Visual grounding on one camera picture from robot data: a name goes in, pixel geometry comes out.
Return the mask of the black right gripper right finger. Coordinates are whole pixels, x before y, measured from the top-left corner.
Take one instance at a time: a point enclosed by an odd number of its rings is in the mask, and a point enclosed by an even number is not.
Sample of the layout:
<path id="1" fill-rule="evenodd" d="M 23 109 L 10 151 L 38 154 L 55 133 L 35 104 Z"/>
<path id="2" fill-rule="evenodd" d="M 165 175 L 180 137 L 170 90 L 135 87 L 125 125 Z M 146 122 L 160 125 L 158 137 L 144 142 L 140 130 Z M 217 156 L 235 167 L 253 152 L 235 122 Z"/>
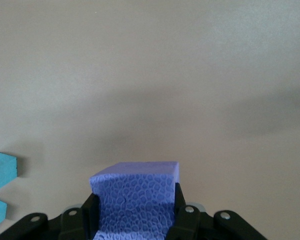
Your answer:
<path id="1" fill-rule="evenodd" d="M 174 224 L 167 240 L 266 240 L 267 238 L 231 210 L 221 210 L 213 216 L 187 204 L 181 185 L 175 184 Z"/>

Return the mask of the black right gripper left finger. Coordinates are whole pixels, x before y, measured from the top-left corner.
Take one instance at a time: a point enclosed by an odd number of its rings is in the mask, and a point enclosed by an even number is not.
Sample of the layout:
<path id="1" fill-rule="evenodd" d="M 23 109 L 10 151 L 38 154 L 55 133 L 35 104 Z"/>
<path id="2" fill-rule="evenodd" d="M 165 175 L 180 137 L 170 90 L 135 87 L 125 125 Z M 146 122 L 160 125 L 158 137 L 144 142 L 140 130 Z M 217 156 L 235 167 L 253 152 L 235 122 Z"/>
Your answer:
<path id="1" fill-rule="evenodd" d="M 69 208 L 48 219 L 28 214 L 0 234 L 0 240 L 92 240 L 99 230 L 100 198 L 91 194 L 81 207 Z"/>

